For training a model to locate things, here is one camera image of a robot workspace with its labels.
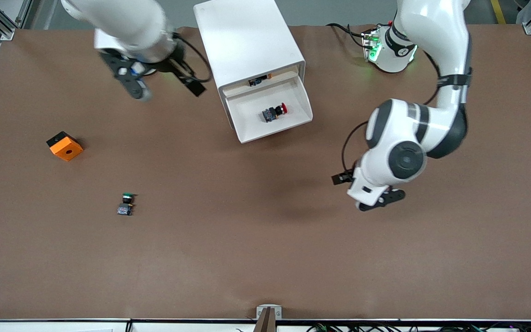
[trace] white box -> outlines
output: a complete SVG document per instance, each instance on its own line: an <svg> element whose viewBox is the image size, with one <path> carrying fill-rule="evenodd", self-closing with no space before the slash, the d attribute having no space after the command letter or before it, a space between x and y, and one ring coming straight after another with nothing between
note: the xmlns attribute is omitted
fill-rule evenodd
<svg viewBox="0 0 531 332"><path fill-rule="evenodd" d="M313 119L303 86L304 58L274 0L210 0L194 15L230 126L241 143ZM255 86L249 81L271 76ZM288 113L266 122L262 111Z"/></svg>

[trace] electronic component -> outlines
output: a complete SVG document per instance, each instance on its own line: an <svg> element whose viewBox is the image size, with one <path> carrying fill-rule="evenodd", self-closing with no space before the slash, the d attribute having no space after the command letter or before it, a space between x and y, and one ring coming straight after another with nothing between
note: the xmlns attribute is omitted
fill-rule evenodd
<svg viewBox="0 0 531 332"><path fill-rule="evenodd" d="M286 114L286 113L288 113L288 109L286 107L286 104L284 103L282 103L282 105L279 105L275 108L270 107L266 109L265 111L261 112L266 122L272 122L273 120L277 120L278 116L282 114Z"/></svg>
<svg viewBox="0 0 531 332"><path fill-rule="evenodd" d="M271 74L267 74L267 75L264 75L264 76L253 78L253 80L249 80L249 86L256 86L257 84L260 84L261 81L267 80L267 79L270 79L270 78L271 78Z"/></svg>
<svg viewBox="0 0 531 332"><path fill-rule="evenodd" d="M379 37L379 28L371 30L368 34L362 34L362 41L365 46L371 48L364 48L364 59L366 62L375 62L378 58L378 53L382 48L382 42Z"/></svg>
<svg viewBox="0 0 531 332"><path fill-rule="evenodd" d="M123 216L132 215L133 200L135 199L135 194L123 193L122 194L122 203L118 205L118 214Z"/></svg>
<svg viewBox="0 0 531 332"><path fill-rule="evenodd" d="M46 144L55 156L65 161L75 158L83 151L82 146L77 143L76 139L64 131L61 131L55 137L46 141Z"/></svg>

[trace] yellow stripe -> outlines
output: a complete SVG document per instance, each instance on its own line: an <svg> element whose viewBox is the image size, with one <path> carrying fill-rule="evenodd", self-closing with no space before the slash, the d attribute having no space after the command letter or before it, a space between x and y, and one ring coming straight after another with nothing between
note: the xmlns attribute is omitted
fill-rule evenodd
<svg viewBox="0 0 531 332"><path fill-rule="evenodd" d="M503 12L501 11L501 5L499 4L499 0L491 0L491 5L493 6L493 11L495 12L497 23L506 24L505 17L503 17Z"/></svg>

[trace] metal bracket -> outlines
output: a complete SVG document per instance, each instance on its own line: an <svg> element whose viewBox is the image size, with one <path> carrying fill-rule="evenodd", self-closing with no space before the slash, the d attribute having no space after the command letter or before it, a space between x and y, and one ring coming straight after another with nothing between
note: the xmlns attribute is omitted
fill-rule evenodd
<svg viewBox="0 0 531 332"><path fill-rule="evenodd" d="M274 317L276 320L282 319L282 306L277 304L262 304L255 309L255 319L259 319L261 314L264 312L264 310L268 309L268 307L272 308Z"/></svg>
<svg viewBox="0 0 531 332"><path fill-rule="evenodd" d="M9 42L10 40L13 40L13 34L15 34L15 29L12 29L11 30L11 34L9 34L7 36L2 34L0 40L2 42Z"/></svg>
<svg viewBox="0 0 531 332"><path fill-rule="evenodd" d="M257 307L257 317L253 332L276 332L276 320L282 318L282 307L275 304L260 305Z"/></svg>
<svg viewBox="0 0 531 332"><path fill-rule="evenodd" d="M522 23L522 28L524 29L524 33L527 34L528 36L531 36L531 29L528 28L525 23Z"/></svg>

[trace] black band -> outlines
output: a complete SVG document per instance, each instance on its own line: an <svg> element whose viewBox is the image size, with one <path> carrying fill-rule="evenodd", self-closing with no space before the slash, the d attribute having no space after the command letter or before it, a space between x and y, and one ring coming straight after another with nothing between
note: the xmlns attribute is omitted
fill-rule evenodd
<svg viewBox="0 0 531 332"><path fill-rule="evenodd" d="M407 38L407 36L405 36L402 32L398 31L395 27L395 24L393 23L392 26L390 27L390 29L392 30L392 32L397 36L399 37L400 39L402 40L405 40L407 42L410 42L409 38Z"/></svg>
<svg viewBox="0 0 531 332"><path fill-rule="evenodd" d="M378 114L377 119L374 122L374 130L372 131L372 137L370 139L366 139L368 148L372 149L380 141L382 133L384 132L384 128L386 127L386 122L388 122L388 117L390 116L391 110L392 99L389 99L378 106Z"/></svg>
<svg viewBox="0 0 531 332"><path fill-rule="evenodd" d="M468 74L454 74L440 76L438 78L438 88L448 85L468 85L470 86L470 79L472 78L472 68L468 70Z"/></svg>
<svg viewBox="0 0 531 332"><path fill-rule="evenodd" d="M415 48L415 44L404 46L404 45L401 45L395 42L395 40L392 39L392 37L390 36L390 30L386 30L385 40L386 40L386 45L395 52L395 55L397 57L406 57Z"/></svg>
<svg viewBox="0 0 531 332"><path fill-rule="evenodd" d="M427 157L440 159L456 150L466 137L468 124L466 121L466 105L460 104L458 112L442 141L432 150L427 151Z"/></svg>
<svg viewBox="0 0 531 332"><path fill-rule="evenodd" d="M426 105L419 105L419 111L419 127L417 127L415 138L421 143L427 132L427 124L430 122L430 110L427 109Z"/></svg>

